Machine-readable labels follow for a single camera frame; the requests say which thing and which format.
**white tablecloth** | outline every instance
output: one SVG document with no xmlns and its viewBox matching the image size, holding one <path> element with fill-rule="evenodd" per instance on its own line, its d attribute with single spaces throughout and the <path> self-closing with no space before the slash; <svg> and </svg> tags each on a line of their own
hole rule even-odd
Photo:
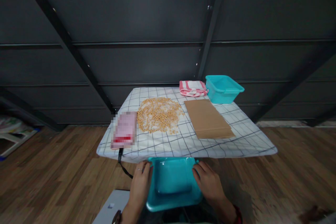
<svg viewBox="0 0 336 224">
<path fill-rule="evenodd" d="M 118 115 L 126 111 L 138 111 L 141 102 L 149 97 L 167 97 L 182 106 L 185 113 L 178 122 L 178 134 L 168 132 L 142 132 L 137 127 L 137 140 L 131 148 L 124 149 L 122 160 L 137 163 L 149 157 L 213 157 L 238 158 L 272 155 L 277 148 L 267 136 L 248 118 L 233 102 L 231 104 L 213 104 L 217 111 L 231 126 L 235 137 L 228 139 L 198 139 L 188 115 L 184 101 L 208 99 L 205 97 L 185 97 L 177 87 L 138 87 L 134 88 L 121 106 Z M 118 159 L 118 150 L 111 149 L 111 134 L 118 119 L 115 117 L 102 138 L 97 154 L 99 156 Z"/>
</svg>

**pink and white towel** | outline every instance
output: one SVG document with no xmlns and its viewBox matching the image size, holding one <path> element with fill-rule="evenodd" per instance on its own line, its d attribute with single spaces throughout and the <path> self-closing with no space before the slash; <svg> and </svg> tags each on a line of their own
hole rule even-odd
<svg viewBox="0 0 336 224">
<path fill-rule="evenodd" d="M 205 96 L 209 90 L 206 88 L 204 82 L 202 81 L 190 81 L 181 80 L 180 81 L 180 94 L 184 96 Z"/>
</svg>

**wood laminate floor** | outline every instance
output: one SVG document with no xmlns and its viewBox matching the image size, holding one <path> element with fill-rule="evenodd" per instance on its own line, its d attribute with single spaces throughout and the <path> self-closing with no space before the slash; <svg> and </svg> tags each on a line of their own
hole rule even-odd
<svg viewBox="0 0 336 224">
<path fill-rule="evenodd" d="M 112 190 L 129 190 L 117 161 L 96 154 L 106 128 L 44 128 L 1 162 L 0 223 L 92 223 Z M 278 154 L 204 159 L 246 222 L 299 223 L 314 204 L 336 210 L 336 129 L 262 130 Z"/>
</svg>

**dark gray wall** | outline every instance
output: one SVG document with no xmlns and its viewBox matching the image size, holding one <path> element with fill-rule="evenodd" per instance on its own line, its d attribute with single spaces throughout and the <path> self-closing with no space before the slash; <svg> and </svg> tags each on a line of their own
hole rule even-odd
<svg viewBox="0 0 336 224">
<path fill-rule="evenodd" d="M 210 1 L 49 0 L 116 108 L 133 88 L 146 86 L 141 83 L 171 86 L 169 82 L 176 86 L 178 81 L 197 75 Z M 317 46 L 329 42 L 253 41 L 336 39 L 330 37 L 336 28 L 335 3 L 223 0 L 202 79 L 206 75 L 229 75 L 238 81 L 245 92 L 236 103 L 248 116 L 254 115 L 291 81 Z M 89 87 L 75 60 L 64 53 L 58 35 L 35 0 L 0 0 L 0 5 L 0 85 L 57 123 L 108 123 L 111 113 Z M 167 41 L 185 43 L 85 44 Z M 335 83 L 336 56 L 264 119 L 315 118 L 336 106 Z"/>
</svg>

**teal plastic basin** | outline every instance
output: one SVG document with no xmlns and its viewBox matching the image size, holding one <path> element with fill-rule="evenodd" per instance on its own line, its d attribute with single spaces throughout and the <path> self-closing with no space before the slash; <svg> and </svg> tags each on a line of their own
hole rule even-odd
<svg viewBox="0 0 336 224">
<path fill-rule="evenodd" d="M 196 205 L 202 193 L 193 176 L 192 157 L 150 157 L 153 177 L 147 198 L 147 209 L 151 212 L 176 207 Z"/>
<path fill-rule="evenodd" d="M 206 88 L 212 103 L 230 104 L 244 88 L 226 75 L 207 75 Z"/>
</svg>

